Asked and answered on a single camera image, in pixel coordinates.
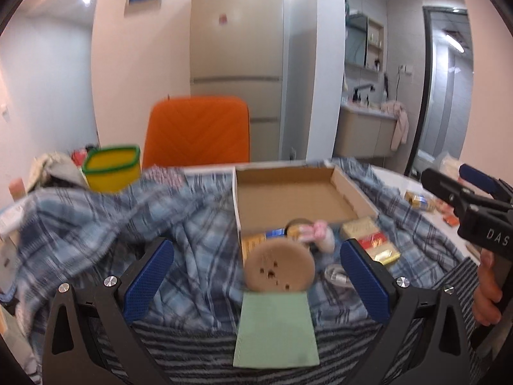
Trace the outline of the person's right hand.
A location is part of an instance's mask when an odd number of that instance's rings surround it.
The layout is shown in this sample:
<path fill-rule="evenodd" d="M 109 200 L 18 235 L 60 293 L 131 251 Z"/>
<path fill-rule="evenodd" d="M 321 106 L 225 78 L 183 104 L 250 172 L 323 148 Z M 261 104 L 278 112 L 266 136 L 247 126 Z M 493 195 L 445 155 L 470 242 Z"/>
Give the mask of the person's right hand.
<path fill-rule="evenodd" d="M 502 318 L 496 304 L 502 299 L 502 290 L 497 284 L 493 271 L 495 256 L 487 249 L 481 251 L 481 261 L 477 270 L 478 286 L 474 292 L 472 312 L 475 320 L 483 326 L 497 325 Z"/>

